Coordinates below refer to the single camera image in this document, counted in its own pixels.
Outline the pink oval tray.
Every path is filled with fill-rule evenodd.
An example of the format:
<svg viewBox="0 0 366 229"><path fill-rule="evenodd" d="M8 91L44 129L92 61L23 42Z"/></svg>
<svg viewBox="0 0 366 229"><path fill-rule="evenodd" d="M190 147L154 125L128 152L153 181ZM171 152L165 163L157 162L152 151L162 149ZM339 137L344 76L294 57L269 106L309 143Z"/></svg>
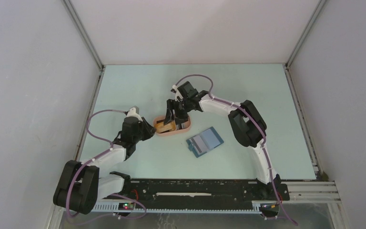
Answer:
<svg viewBox="0 0 366 229"><path fill-rule="evenodd" d="M156 134L158 136L171 136L182 134L188 132L191 128L191 120L188 120L184 123L177 124L175 121L172 121L168 124L164 124L165 116L158 116L153 121L153 126L155 127Z"/></svg>

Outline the yellow black credit card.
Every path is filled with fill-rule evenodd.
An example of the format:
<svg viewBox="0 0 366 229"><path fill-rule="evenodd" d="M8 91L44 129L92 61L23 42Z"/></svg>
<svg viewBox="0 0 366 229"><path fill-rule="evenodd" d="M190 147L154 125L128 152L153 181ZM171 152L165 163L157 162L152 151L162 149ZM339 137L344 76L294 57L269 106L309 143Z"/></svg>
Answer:
<svg viewBox="0 0 366 229"><path fill-rule="evenodd" d="M177 130L175 121L171 121L171 122L165 124L163 120L159 120L156 122L154 127L156 129L156 133L159 133L159 134Z"/></svg>

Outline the blue leather card holder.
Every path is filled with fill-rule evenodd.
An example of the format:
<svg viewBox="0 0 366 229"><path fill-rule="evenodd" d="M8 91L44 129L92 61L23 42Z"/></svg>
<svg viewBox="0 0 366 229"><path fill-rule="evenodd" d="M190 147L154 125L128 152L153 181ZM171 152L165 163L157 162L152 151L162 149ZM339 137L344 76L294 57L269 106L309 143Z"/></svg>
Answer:
<svg viewBox="0 0 366 229"><path fill-rule="evenodd" d="M188 149L196 158L199 158L222 145L224 140L214 127L210 127L201 133L188 138L186 142L188 144Z"/></svg>

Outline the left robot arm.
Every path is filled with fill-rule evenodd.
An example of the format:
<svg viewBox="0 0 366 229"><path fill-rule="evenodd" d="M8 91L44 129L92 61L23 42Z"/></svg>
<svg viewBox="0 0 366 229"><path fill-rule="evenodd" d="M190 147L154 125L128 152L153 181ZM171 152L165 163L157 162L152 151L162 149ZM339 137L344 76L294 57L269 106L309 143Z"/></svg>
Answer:
<svg viewBox="0 0 366 229"><path fill-rule="evenodd" d="M84 162L70 160L65 163L53 195L54 205L86 215L98 200L113 193L122 199L129 197L132 192L128 183L130 176L112 169L135 152L138 142L148 140L154 134L155 128L145 118L124 118L111 148Z"/></svg>

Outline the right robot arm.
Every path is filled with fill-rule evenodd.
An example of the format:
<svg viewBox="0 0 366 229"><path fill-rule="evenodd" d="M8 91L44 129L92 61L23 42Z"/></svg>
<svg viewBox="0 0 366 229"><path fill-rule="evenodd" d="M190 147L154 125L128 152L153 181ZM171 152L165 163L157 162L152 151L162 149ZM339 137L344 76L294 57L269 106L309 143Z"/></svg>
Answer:
<svg viewBox="0 0 366 229"><path fill-rule="evenodd" d="M208 91L197 91L189 81L181 86L173 85L174 99L167 100L164 125L188 121L190 111L209 112L227 117L237 142L252 150L256 179L260 185L258 193L263 199L271 199L277 194L281 183L278 173L270 162L266 147L267 125L255 105L246 100L235 103L218 98Z"/></svg>

